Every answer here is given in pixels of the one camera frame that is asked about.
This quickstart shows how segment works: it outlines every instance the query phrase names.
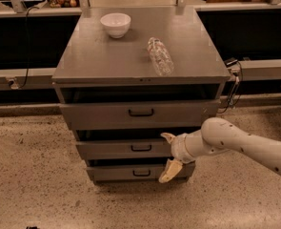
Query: power outlet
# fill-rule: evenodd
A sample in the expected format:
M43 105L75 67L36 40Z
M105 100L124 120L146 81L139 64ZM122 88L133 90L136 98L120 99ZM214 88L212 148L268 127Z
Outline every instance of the power outlet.
M8 81L9 87L13 90L19 89L20 85L17 81L16 77L6 77L6 80Z

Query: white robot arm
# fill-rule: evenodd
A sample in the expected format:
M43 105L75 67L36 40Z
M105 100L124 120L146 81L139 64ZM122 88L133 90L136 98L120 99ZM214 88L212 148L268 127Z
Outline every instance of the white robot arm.
M171 144L173 160L168 160L159 182L168 182L182 169L183 164L198 156L218 155L227 150L240 152L281 176L281 142L246 133L229 121L213 117L207 119L201 130L191 134L161 134Z

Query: speckled floor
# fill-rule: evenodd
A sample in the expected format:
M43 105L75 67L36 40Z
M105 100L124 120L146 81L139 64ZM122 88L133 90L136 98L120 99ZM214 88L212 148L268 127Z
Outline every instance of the speckled floor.
M200 157L188 182L94 186L60 114L0 111L0 229L281 228L281 177L247 157ZM281 106L222 115L281 140Z

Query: gray countertop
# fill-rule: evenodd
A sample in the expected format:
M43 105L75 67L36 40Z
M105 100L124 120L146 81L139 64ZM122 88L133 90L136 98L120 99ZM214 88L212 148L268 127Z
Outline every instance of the gray countertop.
M131 17L127 34L110 38L100 18L111 12ZM167 46L174 72L159 77L153 69L147 44L154 36ZM219 83L229 78L218 51L193 6L89 9L81 16L53 75L56 83Z

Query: clear plastic bottle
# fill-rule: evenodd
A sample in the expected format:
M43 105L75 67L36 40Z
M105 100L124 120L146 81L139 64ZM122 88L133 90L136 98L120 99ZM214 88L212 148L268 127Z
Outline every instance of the clear plastic bottle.
M148 52L156 73L160 76L169 76L174 71L174 64L166 46L158 38L151 37L148 43Z

